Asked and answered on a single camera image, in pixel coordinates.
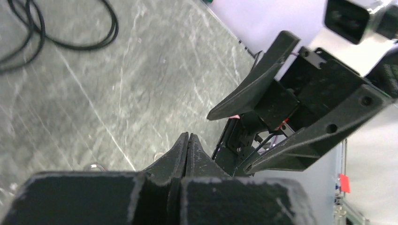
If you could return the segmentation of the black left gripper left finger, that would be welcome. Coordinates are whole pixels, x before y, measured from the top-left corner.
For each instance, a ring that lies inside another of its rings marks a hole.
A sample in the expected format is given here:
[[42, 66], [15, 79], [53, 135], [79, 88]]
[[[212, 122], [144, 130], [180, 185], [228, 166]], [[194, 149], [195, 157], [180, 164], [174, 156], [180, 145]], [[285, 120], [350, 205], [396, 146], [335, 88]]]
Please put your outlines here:
[[174, 178], [181, 178], [186, 165], [188, 144], [189, 133], [181, 133], [172, 148], [144, 170], [149, 180], [163, 186], [171, 183]]

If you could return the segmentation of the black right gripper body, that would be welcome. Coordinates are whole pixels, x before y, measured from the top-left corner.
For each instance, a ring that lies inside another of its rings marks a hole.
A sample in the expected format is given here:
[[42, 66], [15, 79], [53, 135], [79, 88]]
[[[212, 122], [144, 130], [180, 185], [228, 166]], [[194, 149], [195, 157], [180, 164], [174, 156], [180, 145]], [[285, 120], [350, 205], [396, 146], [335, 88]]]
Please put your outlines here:
[[266, 151], [327, 115], [361, 85], [398, 98], [397, 76], [388, 78], [385, 57], [368, 77], [361, 77], [322, 48], [301, 48], [281, 80], [273, 80], [254, 110], [228, 117], [212, 159], [229, 175], [246, 176], [248, 159]]

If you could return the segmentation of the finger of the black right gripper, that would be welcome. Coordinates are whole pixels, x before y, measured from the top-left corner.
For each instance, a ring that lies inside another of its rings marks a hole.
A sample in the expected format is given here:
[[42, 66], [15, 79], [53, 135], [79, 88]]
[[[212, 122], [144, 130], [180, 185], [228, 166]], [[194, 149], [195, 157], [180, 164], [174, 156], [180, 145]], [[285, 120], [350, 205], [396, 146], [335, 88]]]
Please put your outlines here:
[[294, 133], [258, 158], [249, 158], [244, 173], [304, 171], [391, 104], [391, 97], [369, 85], [361, 85], [311, 126]]
[[254, 110], [299, 41], [292, 32], [281, 31], [247, 77], [210, 110], [207, 119], [219, 120]]

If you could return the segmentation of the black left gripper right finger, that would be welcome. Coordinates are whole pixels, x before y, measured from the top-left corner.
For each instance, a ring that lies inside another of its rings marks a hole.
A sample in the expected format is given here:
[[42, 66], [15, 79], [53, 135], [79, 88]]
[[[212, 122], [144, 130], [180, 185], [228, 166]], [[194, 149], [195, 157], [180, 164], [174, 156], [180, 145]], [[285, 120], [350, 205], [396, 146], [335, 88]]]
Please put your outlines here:
[[186, 177], [230, 177], [207, 155], [196, 134], [191, 134], [186, 156]]

